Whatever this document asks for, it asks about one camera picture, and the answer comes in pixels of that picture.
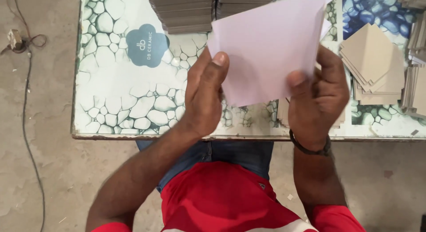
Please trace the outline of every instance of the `forearm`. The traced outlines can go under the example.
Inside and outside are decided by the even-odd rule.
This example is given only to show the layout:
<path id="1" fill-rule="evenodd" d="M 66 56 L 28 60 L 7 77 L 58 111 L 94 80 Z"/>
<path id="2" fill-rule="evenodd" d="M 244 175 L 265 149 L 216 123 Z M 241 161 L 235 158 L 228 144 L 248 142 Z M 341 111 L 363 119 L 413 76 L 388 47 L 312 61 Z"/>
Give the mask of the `forearm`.
<path id="1" fill-rule="evenodd" d="M 313 156 L 294 148 L 294 183 L 306 214 L 312 219 L 316 205 L 347 206 L 332 156 Z"/>
<path id="2" fill-rule="evenodd" d="M 175 161 L 199 139 L 178 123 L 151 146 L 123 164 L 99 190 L 86 231 L 108 222 L 132 226 L 133 217 Z"/>

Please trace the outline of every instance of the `red shirt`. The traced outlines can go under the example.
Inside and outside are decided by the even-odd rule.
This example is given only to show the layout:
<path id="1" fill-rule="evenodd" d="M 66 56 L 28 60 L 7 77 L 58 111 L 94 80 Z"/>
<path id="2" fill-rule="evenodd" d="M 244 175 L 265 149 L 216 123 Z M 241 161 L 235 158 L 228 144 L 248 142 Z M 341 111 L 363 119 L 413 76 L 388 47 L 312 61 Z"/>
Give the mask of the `red shirt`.
<path id="1" fill-rule="evenodd" d="M 170 180 L 161 197 L 163 231 L 365 232 L 344 206 L 317 206 L 312 225 L 306 223 L 276 201 L 268 180 L 225 162 L 195 164 Z M 130 229 L 109 223 L 93 232 Z"/>

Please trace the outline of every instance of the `jeans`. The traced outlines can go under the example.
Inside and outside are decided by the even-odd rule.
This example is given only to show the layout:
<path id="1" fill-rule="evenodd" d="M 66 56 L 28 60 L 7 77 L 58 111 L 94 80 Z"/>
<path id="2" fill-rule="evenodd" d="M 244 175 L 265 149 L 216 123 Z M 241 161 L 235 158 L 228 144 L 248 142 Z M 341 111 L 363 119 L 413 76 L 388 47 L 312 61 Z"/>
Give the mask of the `jeans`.
<path id="1" fill-rule="evenodd" d="M 136 141 L 139 150 L 152 141 Z M 274 142 L 197 142 L 181 155 L 157 186 L 161 193 L 177 174 L 191 169 L 198 162 L 223 161 L 243 168 L 269 180 L 269 163 Z"/>

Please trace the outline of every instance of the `floor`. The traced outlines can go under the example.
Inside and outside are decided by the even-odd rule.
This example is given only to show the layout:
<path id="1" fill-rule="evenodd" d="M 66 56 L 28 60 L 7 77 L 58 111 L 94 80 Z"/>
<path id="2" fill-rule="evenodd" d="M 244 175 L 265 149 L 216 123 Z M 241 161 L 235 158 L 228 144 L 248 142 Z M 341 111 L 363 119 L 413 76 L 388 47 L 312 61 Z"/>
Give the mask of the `floor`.
<path id="1" fill-rule="evenodd" d="M 73 140 L 71 125 L 79 0 L 18 0 L 33 35 L 27 133 L 46 194 L 45 232 L 83 231 L 102 182 L 136 150 L 134 142 Z M 11 28 L 25 29 L 0 1 L 0 45 Z M 26 54 L 0 57 L 0 231 L 38 231 L 41 195 L 22 137 Z M 334 143 L 336 167 L 351 211 L 369 232 L 419 231 L 426 213 L 426 144 Z M 292 176 L 292 145 L 276 143 L 270 166 L 278 200 L 304 218 Z M 162 228 L 154 191 L 137 213 L 135 231 Z"/>

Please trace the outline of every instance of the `black wristband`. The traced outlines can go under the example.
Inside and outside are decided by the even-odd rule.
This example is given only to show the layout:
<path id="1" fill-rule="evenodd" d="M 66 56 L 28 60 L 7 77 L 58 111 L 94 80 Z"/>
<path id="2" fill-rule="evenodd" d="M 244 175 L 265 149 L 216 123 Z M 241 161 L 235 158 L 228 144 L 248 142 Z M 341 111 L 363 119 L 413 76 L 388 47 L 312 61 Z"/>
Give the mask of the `black wristband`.
<path id="1" fill-rule="evenodd" d="M 330 149 L 331 149 L 331 140 L 330 137 L 327 135 L 327 139 L 325 142 L 324 149 L 320 151 L 310 151 L 303 147 L 297 140 L 294 138 L 293 131 L 290 129 L 290 140 L 294 144 L 296 148 L 298 148 L 301 152 L 307 154 L 307 155 L 322 155 L 322 156 L 330 156 Z"/>

